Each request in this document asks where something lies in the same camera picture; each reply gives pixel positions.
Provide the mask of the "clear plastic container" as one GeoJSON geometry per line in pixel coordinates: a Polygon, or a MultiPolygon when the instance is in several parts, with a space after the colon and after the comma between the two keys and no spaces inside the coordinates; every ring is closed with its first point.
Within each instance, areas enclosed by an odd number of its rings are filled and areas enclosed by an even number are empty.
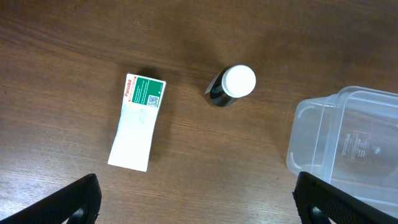
{"type": "Polygon", "coordinates": [[[397,94],[347,86],[301,101],[286,164],[397,216],[397,94]]]}

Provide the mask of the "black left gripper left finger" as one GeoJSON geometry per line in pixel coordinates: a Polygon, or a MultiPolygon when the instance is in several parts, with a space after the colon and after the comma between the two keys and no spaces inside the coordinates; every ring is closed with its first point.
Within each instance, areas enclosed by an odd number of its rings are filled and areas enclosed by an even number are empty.
{"type": "Polygon", "coordinates": [[[94,223],[101,198],[96,174],[88,174],[1,223],[94,223]]]}

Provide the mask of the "white green medicine box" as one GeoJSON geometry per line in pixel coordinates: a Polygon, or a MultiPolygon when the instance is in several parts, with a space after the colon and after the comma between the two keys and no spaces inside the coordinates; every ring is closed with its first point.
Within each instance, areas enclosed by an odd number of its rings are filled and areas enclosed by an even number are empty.
{"type": "Polygon", "coordinates": [[[145,172],[166,82],[128,73],[108,164],[145,172]]]}

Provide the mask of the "dark bottle white cap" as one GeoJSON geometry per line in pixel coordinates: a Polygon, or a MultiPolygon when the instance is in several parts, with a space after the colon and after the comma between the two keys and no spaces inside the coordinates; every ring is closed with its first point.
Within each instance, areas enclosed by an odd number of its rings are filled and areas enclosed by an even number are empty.
{"type": "Polygon", "coordinates": [[[256,86],[256,75],[246,65],[224,68],[208,85],[205,94],[212,105],[227,107],[237,99],[249,95],[256,86]]]}

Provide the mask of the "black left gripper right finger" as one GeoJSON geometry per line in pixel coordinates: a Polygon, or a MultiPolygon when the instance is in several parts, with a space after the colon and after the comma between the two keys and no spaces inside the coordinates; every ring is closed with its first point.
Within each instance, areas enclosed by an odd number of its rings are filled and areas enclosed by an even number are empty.
{"type": "Polygon", "coordinates": [[[394,218],[308,172],[298,175],[293,197],[302,223],[397,224],[394,218]]]}

